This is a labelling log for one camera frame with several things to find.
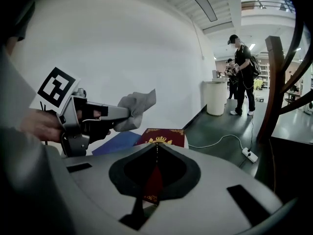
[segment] power strip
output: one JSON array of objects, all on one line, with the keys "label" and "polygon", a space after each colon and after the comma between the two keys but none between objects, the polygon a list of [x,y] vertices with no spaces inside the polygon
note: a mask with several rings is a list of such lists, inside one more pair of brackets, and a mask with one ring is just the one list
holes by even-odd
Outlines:
[{"label": "power strip", "polygon": [[253,162],[253,163],[255,163],[255,162],[258,160],[258,156],[255,155],[252,151],[249,151],[248,148],[243,149],[242,153],[243,153],[246,157],[248,157],[248,159],[249,159],[251,162]]}]

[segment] white sneakers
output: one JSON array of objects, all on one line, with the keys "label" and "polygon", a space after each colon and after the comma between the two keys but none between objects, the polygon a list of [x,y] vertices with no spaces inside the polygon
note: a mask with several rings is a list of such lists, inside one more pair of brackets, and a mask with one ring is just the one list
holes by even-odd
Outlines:
[{"label": "white sneakers", "polygon": [[232,115],[239,115],[239,114],[238,114],[237,112],[235,112],[235,111],[231,111],[230,114],[232,114]]},{"label": "white sneakers", "polygon": [[[238,114],[237,112],[235,112],[235,111],[231,111],[230,114],[231,114],[231,115],[239,115],[239,114]],[[247,115],[248,115],[248,116],[253,116],[253,115],[254,115],[254,111],[253,111],[253,112],[249,111]]]}]

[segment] sleeve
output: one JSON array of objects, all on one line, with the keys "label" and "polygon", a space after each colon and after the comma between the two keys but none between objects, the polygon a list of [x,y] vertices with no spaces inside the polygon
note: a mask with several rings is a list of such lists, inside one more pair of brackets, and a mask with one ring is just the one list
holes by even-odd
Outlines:
[{"label": "sleeve", "polygon": [[244,57],[245,57],[245,59],[250,59],[251,58],[251,53],[250,53],[250,50],[249,50],[248,46],[244,47]]}]

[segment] person in black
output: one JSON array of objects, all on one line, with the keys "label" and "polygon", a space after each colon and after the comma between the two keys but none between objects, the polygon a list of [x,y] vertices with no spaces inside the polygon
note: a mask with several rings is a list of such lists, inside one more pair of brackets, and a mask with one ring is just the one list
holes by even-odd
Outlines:
[{"label": "person in black", "polygon": [[237,108],[230,113],[232,115],[242,115],[242,106],[245,99],[245,91],[249,100],[248,115],[252,116],[255,110],[254,95],[253,95],[253,68],[250,63],[250,50],[243,45],[238,36],[231,35],[228,40],[233,48],[237,48],[235,53],[235,63],[239,65],[237,69],[233,69],[233,73],[238,77],[238,95]]},{"label": "person in black", "polygon": [[237,99],[237,87],[238,87],[238,78],[237,76],[234,76],[232,72],[229,70],[232,68],[232,66],[235,65],[235,62],[229,58],[227,60],[227,65],[226,65],[226,75],[229,77],[229,98],[231,99],[234,95],[234,99]]}]

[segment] gray cloth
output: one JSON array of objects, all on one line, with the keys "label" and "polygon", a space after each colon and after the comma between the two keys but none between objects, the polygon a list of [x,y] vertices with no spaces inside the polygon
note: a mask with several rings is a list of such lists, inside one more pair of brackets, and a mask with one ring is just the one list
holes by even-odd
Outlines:
[{"label": "gray cloth", "polygon": [[134,92],[128,96],[123,97],[118,107],[124,107],[131,111],[131,116],[128,119],[117,122],[114,130],[130,131],[140,127],[143,113],[157,102],[156,90],[152,90],[148,94]]},{"label": "gray cloth", "polygon": [[0,47],[0,126],[18,128],[36,92],[27,84]]}]

